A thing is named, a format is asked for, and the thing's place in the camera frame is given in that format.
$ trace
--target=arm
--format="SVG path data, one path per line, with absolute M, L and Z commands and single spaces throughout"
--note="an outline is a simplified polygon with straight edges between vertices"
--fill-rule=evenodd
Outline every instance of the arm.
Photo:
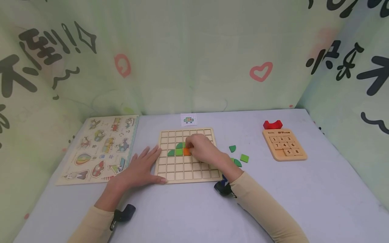
M 128 168 L 109 180 L 103 194 L 89 209 L 68 243 L 107 243 L 112 234 L 109 227 L 114 211 L 123 194 L 133 187 L 167 182 L 163 177 L 150 174 L 151 166 L 159 157 L 161 149 L 158 146 L 150 152 L 149 149 L 147 147 L 139 157 L 135 154 Z
M 266 230 L 276 243 L 307 243 L 308 239 L 297 222 L 253 178 L 243 172 L 220 152 L 204 135 L 186 138 L 186 147 L 194 157 L 218 168 L 230 183 L 242 206 Z

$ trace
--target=pink circle drawing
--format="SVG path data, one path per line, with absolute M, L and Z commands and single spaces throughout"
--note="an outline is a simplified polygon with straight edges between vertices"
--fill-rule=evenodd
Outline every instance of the pink circle drawing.
M 263 75 L 262 77 L 259 77 L 258 75 L 256 75 L 254 72 L 255 71 L 263 71 L 265 68 L 268 68 L 265 75 Z M 273 63 L 271 62 L 265 62 L 264 64 L 262 64 L 261 66 L 254 66 L 251 68 L 250 70 L 250 77 L 258 82 L 263 82 L 266 80 L 266 78 L 269 76 L 269 74 L 272 72 L 272 69 L 273 69 Z
M 123 71 L 123 67 L 119 66 L 119 61 L 120 60 L 125 60 L 126 61 L 126 69 Z M 115 66 L 116 70 L 119 72 L 120 75 L 122 75 L 123 78 L 127 77 L 131 73 L 131 65 L 130 61 L 128 60 L 128 57 L 124 54 L 117 54 L 115 56 Z

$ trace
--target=red block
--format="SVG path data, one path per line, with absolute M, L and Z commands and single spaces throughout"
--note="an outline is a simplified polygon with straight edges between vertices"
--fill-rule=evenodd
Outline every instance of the red block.
M 264 129 L 281 129 L 282 128 L 282 122 L 280 120 L 277 120 L 274 123 L 269 123 L 268 120 L 265 121 L 263 124 Z

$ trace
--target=pink heart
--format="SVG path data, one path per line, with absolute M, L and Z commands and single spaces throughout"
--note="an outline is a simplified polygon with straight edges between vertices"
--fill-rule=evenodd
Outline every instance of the pink heart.
M 263 71 L 266 67 L 268 67 L 265 75 L 263 77 L 259 77 L 257 76 L 254 72 L 255 71 Z M 273 63 L 271 62 L 265 62 L 264 64 L 262 64 L 262 66 L 254 66 L 251 68 L 250 70 L 250 77 L 258 82 L 263 82 L 265 81 L 265 79 L 269 76 L 269 74 L 272 72 L 272 69 L 273 69 Z

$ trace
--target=hand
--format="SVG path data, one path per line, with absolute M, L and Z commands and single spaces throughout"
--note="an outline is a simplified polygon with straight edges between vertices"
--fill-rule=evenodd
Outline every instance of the hand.
M 161 153 L 158 145 L 150 152 L 150 147 L 145 148 L 139 155 L 134 154 L 129 166 L 110 179 L 103 194 L 95 203 L 95 207 L 104 211 L 113 212 L 123 194 L 130 188 L 157 183 L 164 184 L 167 180 L 163 177 L 150 174 L 151 166 Z
M 228 154 L 221 152 L 203 134 L 193 134 L 186 138 L 185 147 L 199 161 L 214 165 L 219 169 L 229 182 L 239 178 L 243 171 L 237 167 Z

